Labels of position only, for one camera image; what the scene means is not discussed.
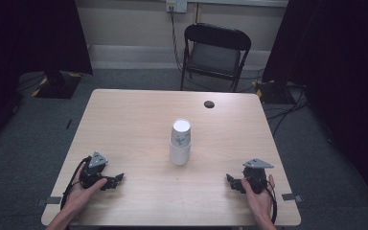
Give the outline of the black stand base yellow tape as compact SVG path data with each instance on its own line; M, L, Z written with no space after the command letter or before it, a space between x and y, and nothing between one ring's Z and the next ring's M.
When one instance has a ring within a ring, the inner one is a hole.
M276 81L261 82L256 80L253 83L256 95L263 104L288 104L288 92L284 85Z
M43 73L43 80L32 93L36 98L71 99L82 74L49 70Z

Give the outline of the dark curtain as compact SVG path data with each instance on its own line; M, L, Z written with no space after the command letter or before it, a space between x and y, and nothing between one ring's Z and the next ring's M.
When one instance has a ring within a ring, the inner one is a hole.
M0 0L0 127L20 77L49 70L92 72L76 0Z
M264 80L306 86L368 186L368 0L288 0Z

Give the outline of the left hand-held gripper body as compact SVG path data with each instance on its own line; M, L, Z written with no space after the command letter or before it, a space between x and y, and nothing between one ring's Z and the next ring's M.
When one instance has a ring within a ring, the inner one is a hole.
M83 162L84 167L80 172L80 184L84 189L87 189L103 178L102 171L108 160L95 151L91 156L86 157Z

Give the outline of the person's left hand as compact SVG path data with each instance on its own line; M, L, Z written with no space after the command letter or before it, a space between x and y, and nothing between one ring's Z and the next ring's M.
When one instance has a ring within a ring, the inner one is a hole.
M67 201L61 209L61 214L67 223L71 222L87 206L91 196L98 192L107 182L105 178L102 178L91 187L84 189L80 183L80 174L83 167L84 164L82 164L78 169L78 172L72 181L72 188L67 197Z

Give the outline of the printed white paper cup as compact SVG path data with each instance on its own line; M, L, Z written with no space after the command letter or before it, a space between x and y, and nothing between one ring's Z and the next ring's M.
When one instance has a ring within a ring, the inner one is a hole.
M172 124L171 143L174 147L184 149L191 144L191 124L186 119L177 119Z

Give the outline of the grey table edge bracket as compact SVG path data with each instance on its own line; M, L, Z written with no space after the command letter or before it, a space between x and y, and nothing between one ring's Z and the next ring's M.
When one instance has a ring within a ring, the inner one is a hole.
M36 203L39 207L45 207L47 204L60 204L62 200L61 196L48 196L42 199L39 199Z
M294 200L296 203L303 202L304 199L300 195L282 194L283 201Z

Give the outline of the white wall socket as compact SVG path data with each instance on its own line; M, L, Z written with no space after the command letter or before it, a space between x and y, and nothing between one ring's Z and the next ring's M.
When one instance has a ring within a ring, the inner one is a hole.
M166 12L186 13L188 3L184 0L166 0Z

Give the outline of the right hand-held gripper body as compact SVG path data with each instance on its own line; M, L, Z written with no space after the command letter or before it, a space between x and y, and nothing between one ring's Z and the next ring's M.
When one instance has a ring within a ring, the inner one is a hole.
M246 161L243 165L243 176L249 182L253 192L258 195L262 191L266 191L269 182L266 179L265 170L272 169L273 165L258 158Z

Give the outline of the person's right hand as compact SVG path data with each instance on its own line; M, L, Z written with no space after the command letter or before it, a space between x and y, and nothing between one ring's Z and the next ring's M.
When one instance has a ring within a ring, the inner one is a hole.
M253 192L249 182L245 178L241 180L241 184L245 188L248 207L257 226L261 221L271 221L272 198L270 195L275 184L272 175L269 176L268 180L270 183L268 191L261 192L258 195Z

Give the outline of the black folding chair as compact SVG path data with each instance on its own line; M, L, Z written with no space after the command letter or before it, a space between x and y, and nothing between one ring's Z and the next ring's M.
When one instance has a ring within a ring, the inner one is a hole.
M237 29L195 23L184 31L185 49L180 89L185 74L196 73L231 81L237 90L242 69L251 48L249 36Z

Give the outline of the plain white paper cup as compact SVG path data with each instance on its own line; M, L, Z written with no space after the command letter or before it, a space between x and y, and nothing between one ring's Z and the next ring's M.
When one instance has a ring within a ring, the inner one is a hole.
M190 159L192 144L185 147L176 147L173 143L170 143L170 160L178 166L185 165Z

